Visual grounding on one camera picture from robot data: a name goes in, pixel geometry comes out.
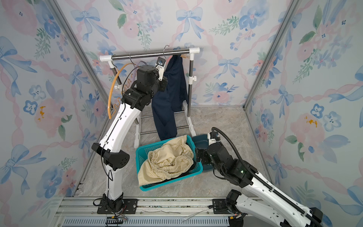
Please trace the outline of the navy blue shorts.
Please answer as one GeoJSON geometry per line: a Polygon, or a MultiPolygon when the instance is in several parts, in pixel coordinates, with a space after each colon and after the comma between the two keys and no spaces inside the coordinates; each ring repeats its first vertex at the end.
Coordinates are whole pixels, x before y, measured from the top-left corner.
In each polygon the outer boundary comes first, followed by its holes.
{"type": "Polygon", "coordinates": [[[182,110],[188,99],[182,57],[174,55],[167,64],[164,76],[168,83],[164,92],[158,92],[152,99],[152,112],[160,140],[176,137],[175,112],[182,110]]]}

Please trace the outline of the beige shorts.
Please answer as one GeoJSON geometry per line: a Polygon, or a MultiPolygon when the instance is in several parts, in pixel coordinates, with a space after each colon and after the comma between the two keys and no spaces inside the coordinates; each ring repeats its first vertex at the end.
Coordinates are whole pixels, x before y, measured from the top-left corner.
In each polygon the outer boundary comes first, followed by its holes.
{"type": "Polygon", "coordinates": [[[183,135],[167,141],[151,150],[142,163],[139,173],[139,186],[161,183],[186,173],[194,164],[194,153],[183,135]]]}

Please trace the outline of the lilac clothes hanger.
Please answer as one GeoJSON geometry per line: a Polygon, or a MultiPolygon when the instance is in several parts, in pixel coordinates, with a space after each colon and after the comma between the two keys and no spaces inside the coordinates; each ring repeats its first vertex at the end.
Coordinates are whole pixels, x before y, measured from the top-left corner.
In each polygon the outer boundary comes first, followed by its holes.
{"type": "Polygon", "coordinates": [[[140,60],[138,64],[135,64],[135,63],[133,62],[133,60],[132,60],[131,53],[129,53],[129,60],[130,60],[130,62],[132,63],[132,65],[133,65],[133,66],[135,66],[135,67],[136,67],[136,66],[140,66],[140,63],[142,63],[142,64],[144,64],[144,65],[147,65],[147,63],[146,63],[145,61],[143,61],[143,60],[140,60]]]}

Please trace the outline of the black shorts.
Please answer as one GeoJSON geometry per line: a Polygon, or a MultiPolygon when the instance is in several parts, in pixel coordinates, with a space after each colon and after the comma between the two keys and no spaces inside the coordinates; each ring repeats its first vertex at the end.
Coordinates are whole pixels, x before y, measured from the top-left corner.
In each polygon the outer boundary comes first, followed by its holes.
{"type": "Polygon", "coordinates": [[[171,180],[175,180],[175,179],[178,179],[178,178],[181,178],[181,177],[185,177],[185,176],[191,174],[192,171],[194,170],[194,168],[196,167],[196,165],[197,164],[194,163],[185,173],[182,173],[178,177],[174,177],[174,178],[171,178],[171,179],[166,179],[166,180],[162,181],[161,183],[165,183],[165,182],[168,182],[168,181],[171,181],[171,180]]]}

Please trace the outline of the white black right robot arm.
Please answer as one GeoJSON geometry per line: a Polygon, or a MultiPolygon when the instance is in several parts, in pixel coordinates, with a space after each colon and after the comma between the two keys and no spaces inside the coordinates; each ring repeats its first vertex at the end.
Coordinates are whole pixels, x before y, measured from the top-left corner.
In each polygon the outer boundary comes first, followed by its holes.
{"type": "Polygon", "coordinates": [[[232,219],[252,215],[274,227],[320,227],[323,213],[294,201],[272,185],[258,170],[241,157],[234,159],[216,142],[207,149],[196,149],[197,162],[207,161],[221,174],[221,179],[244,188],[261,199],[249,199],[240,191],[231,190],[223,202],[213,204],[214,211],[227,212],[232,219]]]}

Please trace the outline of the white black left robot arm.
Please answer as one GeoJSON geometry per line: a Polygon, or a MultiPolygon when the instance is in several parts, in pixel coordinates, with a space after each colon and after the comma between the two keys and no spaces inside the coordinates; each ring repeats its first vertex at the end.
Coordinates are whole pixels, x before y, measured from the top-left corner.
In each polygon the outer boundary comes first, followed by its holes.
{"type": "Polygon", "coordinates": [[[121,106],[109,130],[100,142],[92,145],[92,150],[101,158],[107,177],[98,213],[120,214],[125,209],[122,178],[130,155],[122,150],[123,141],[144,107],[151,103],[157,92],[164,92],[167,87],[163,66],[143,65],[138,67],[136,74],[136,80],[122,96],[121,106]]]}

